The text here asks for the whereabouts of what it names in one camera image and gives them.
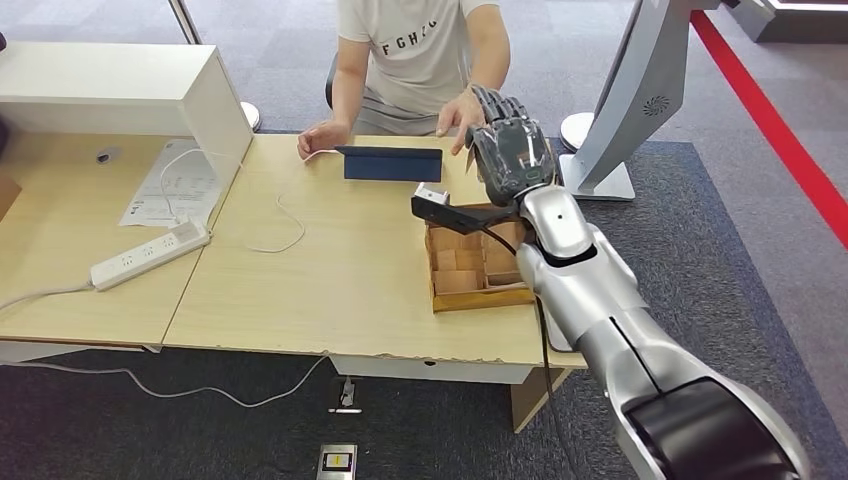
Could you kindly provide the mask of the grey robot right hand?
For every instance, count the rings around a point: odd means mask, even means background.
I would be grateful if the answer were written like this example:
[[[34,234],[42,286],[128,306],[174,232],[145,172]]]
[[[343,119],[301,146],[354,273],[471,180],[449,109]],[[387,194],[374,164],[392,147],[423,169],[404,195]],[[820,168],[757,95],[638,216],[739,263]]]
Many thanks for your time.
[[[490,202],[507,207],[554,180],[555,162],[539,123],[513,96],[475,85],[485,123],[470,127],[465,146]]]

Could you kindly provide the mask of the person's left hand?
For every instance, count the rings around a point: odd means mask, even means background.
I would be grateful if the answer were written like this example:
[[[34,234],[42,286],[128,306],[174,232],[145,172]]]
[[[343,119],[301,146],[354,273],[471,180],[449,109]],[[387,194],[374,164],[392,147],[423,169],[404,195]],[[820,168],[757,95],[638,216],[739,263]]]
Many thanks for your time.
[[[466,133],[470,127],[482,126],[485,123],[484,112],[474,88],[475,85],[468,86],[446,103],[438,115],[436,135],[444,137],[454,131],[454,142],[450,149],[452,155],[457,155],[464,148]]]

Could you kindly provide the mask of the person's right hand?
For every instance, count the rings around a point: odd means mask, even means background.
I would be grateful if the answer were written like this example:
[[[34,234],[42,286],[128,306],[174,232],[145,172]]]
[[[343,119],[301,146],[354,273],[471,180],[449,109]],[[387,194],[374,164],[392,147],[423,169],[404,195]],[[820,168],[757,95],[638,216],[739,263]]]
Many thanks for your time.
[[[351,132],[352,125],[343,120],[330,119],[317,123],[298,135],[298,155],[307,161],[318,152],[334,150],[349,141]]]

